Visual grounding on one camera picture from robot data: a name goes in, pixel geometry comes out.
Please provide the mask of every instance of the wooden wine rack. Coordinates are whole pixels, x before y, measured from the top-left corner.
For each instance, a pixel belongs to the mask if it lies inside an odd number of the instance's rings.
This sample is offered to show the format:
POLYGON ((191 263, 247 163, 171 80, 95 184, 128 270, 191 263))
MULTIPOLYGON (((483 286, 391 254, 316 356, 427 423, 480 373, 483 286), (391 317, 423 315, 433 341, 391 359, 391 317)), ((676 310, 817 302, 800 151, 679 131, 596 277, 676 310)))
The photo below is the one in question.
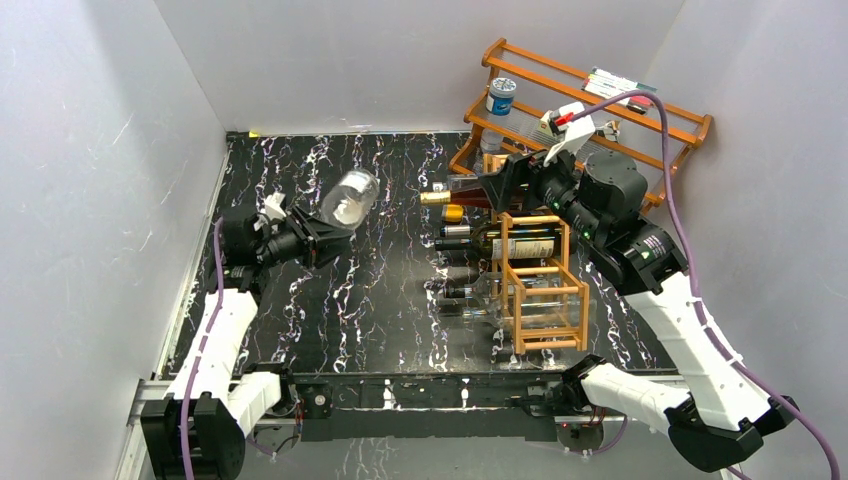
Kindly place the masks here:
MULTIPOLYGON (((472 156, 477 149, 484 129, 493 130, 508 139, 509 142, 503 142, 501 147, 512 153, 522 151, 515 144, 523 145, 530 150, 545 150, 554 143, 552 138, 535 131, 539 124, 539 118, 544 114, 543 110, 517 100, 513 101, 512 110, 507 117, 497 117, 486 110, 488 84, 495 77, 505 75, 522 78, 530 84, 544 87, 551 92, 562 95, 560 104, 547 105, 547 107, 557 107, 572 101, 580 101, 585 105, 597 105, 604 100, 597 95, 570 85, 575 81, 585 81, 589 75, 588 72, 519 48, 507 43, 504 38, 498 39, 486 49, 483 53, 482 64, 489 68, 489 80, 486 82, 486 88, 465 112, 464 120, 465 123, 471 124, 471 135, 448 164, 451 171, 455 173, 471 173, 471 170, 464 165, 468 157, 472 156), (507 124, 503 123, 504 119, 509 120, 507 124)), ((516 98, 522 98, 520 92, 516 98)), ((672 126, 669 128, 670 148, 680 147, 670 168, 671 175, 674 177, 686 157, 704 142, 712 125, 713 117, 699 115, 668 103, 665 104, 665 109, 669 120, 672 122, 672 126)), ((651 118, 650 115, 640 115, 617 104, 610 105, 604 110, 627 121, 627 129, 638 130, 641 127, 654 132, 661 130, 659 120, 651 118)), ((590 142, 597 144, 598 147, 624 153, 638 162, 662 171, 662 159, 656 156, 610 141, 598 134, 593 135, 590 142)), ((581 158, 580 152, 577 152, 577 157, 575 166, 582 170, 585 158, 581 158)), ((663 182, 659 182, 653 191, 645 194, 642 213, 647 213, 652 208, 662 205, 665 197, 665 187, 663 182)))
MULTIPOLYGON (((500 168, 502 158, 485 155, 483 158, 483 170, 492 172, 500 168)), ((530 217, 513 217, 509 213, 492 213, 492 220, 500 222, 501 225, 501 258, 492 259, 492 271, 502 272, 500 285, 493 286, 492 295, 501 297, 501 308, 503 315, 511 314, 512 338, 515 344, 515 353, 523 354, 527 350, 540 350, 543 348, 576 348, 579 351, 589 347, 589 286, 579 281, 568 271, 568 238, 570 230, 568 225, 558 216, 533 215, 530 217), (560 228, 560 251, 545 259, 544 267, 515 268, 509 260, 509 231, 515 226, 558 224, 560 228), (558 274, 560 278, 559 287, 549 288, 527 288, 521 281, 521 277, 541 274, 558 274), (580 299, 580 311, 577 325, 571 325, 568 316, 568 296, 577 295, 580 299), (521 304, 531 297, 550 296, 559 298, 562 302, 560 310, 551 314, 551 323, 567 325, 565 327, 548 327, 524 329, 522 326, 521 304)))

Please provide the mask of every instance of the orange wooden shelf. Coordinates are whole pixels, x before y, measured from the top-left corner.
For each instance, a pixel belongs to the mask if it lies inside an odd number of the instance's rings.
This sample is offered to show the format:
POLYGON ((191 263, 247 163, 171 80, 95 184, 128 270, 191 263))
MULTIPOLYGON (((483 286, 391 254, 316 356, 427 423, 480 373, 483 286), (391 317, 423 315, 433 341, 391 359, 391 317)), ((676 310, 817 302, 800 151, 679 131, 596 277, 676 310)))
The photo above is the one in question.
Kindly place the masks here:
MULTIPOLYGON (((547 73, 554 72, 563 78, 576 78, 580 81, 588 77, 587 72, 550 60, 515 45, 510 45, 504 38, 499 39, 486 49, 482 64, 484 67, 490 69, 489 81, 505 73, 507 76, 511 75, 523 78, 567 97, 563 99, 562 104, 568 103, 568 98, 578 100, 587 105, 596 105, 604 100, 597 95, 566 85, 563 81, 560 81, 562 79, 550 78, 550 75, 543 75, 535 71, 535 68, 538 67, 539 70, 547 73), (510 57, 519 60, 522 64, 529 63, 532 67, 519 66, 509 61, 510 57)), ((488 95, 488 87, 483 90, 480 96, 477 97, 465 112, 465 122, 472 124, 471 135, 465 145, 463 145, 460 151, 450 161, 450 169, 454 172, 472 173, 471 170, 463 165, 466 159, 475 151, 477 145, 479 145, 480 136, 484 129, 498 132, 511 140, 512 143, 523 145, 531 150, 546 149, 553 144, 553 140, 550 137, 536 131, 539 119, 544 114, 543 110, 515 101, 512 104, 512 110, 509 115, 495 116, 486 110, 486 95, 488 95)), ((685 158, 703 143, 712 125, 712 117, 710 115, 698 115, 675 105, 666 104, 665 107, 670 117, 676 117, 682 122, 692 125, 691 131, 685 131, 676 127, 669 128, 670 138, 682 144, 680 151, 672 163, 671 174, 673 176, 677 173, 685 158)), ((604 108, 604 110, 648 130, 659 132, 661 129, 659 120, 633 112, 621 105, 610 105, 604 108)), ((661 159, 610 141, 600 135, 593 136, 590 142, 594 142, 605 149, 624 153, 638 162, 662 170, 661 159)), ((520 151, 508 142, 504 142, 502 146, 509 152, 520 151)), ((577 167, 582 169, 583 162, 580 160, 585 159, 581 159, 580 152, 578 152, 577 167)), ((660 182, 655 191, 648 192, 645 195, 643 213, 661 205, 664 200, 665 191, 662 188, 662 182, 660 182)))

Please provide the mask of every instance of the black marble surface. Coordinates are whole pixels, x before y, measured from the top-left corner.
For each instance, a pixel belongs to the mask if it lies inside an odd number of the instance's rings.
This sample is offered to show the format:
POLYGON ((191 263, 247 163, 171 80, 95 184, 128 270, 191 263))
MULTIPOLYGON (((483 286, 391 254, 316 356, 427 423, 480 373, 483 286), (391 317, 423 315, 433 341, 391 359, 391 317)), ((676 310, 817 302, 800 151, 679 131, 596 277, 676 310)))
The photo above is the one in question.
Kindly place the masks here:
MULTIPOLYGON (((508 332, 440 314, 436 299, 444 283, 470 282, 485 263, 469 257, 449 262, 434 251, 440 210, 421 206, 417 197, 445 179, 447 163, 466 135, 229 136, 218 207, 258 206, 279 190, 314 213, 322 196, 353 167, 373 172, 381 187, 348 254, 321 270, 290 262, 272 271, 237 372, 254 361, 285 362, 298 372, 561 369, 585 355, 573 349, 514 355, 508 332)), ((209 253, 207 245, 165 376, 176 374, 202 315, 198 292, 209 273, 204 268, 209 253)), ((653 332, 600 278, 585 252, 578 249, 570 264, 596 302, 590 351, 620 367, 672 368, 653 332)))

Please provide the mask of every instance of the dark bottle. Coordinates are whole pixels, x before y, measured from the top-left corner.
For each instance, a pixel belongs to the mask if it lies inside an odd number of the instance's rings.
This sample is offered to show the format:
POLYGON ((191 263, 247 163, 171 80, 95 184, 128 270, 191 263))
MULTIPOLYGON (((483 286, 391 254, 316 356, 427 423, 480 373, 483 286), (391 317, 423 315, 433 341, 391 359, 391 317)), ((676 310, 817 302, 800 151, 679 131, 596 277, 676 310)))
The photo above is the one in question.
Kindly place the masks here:
MULTIPOLYGON (((508 257, 548 258, 559 251, 558 224, 527 225, 509 231, 508 257)), ((499 259, 503 255, 500 224, 477 228, 469 238, 437 238, 437 251, 472 250, 482 258, 499 259)))
MULTIPOLYGON (((542 210, 531 210, 529 212, 509 212, 509 214, 512 217, 530 217, 530 216, 533 216, 533 215, 550 215, 548 212, 545 212, 545 211, 542 211, 542 210)), ((475 220, 473 223, 471 223, 469 225, 447 225, 446 224, 446 225, 442 225, 442 227, 439 228, 439 236, 440 237, 448 237, 448 238, 454 238, 454 237, 466 237, 467 238, 467 237, 471 236, 471 232, 473 232, 475 229, 480 228, 484 225, 491 225, 491 224, 492 224, 492 220, 488 216, 478 218, 477 220, 475 220)))
MULTIPOLYGON (((441 192, 421 192, 419 199, 421 205, 463 205, 466 207, 492 208, 486 192, 479 182, 473 182, 455 190, 444 190, 441 192)), ((512 203, 520 205, 524 200, 524 190, 518 189, 513 193, 512 203)))

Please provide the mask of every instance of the white label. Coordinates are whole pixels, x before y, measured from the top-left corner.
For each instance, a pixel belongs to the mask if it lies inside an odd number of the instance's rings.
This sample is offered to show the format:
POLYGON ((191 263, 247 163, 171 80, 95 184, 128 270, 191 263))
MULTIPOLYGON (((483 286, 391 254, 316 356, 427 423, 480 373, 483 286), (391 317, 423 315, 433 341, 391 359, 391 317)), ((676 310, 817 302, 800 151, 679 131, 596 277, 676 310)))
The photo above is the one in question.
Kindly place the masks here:
MULTIPOLYGON (((492 241, 492 258, 498 259, 503 255, 501 250, 501 239, 492 241)), ((507 258, 548 258, 554 253, 553 240, 520 240, 509 239, 509 253, 507 258)))
POLYGON ((365 175, 360 172, 349 172, 345 177, 339 182, 339 186, 345 185, 348 186, 357 192, 364 192, 365 188, 368 186, 368 183, 371 182, 371 178, 368 175, 365 175))
MULTIPOLYGON (((639 84, 633 80, 628 80, 624 77, 619 77, 618 75, 613 75, 612 73, 596 68, 589 74, 589 83, 583 90, 604 98, 610 98, 620 93, 636 90, 639 88, 638 86, 639 84)), ((628 101, 630 101, 630 99, 625 98, 624 100, 619 100, 618 103, 621 105, 627 105, 628 101)))

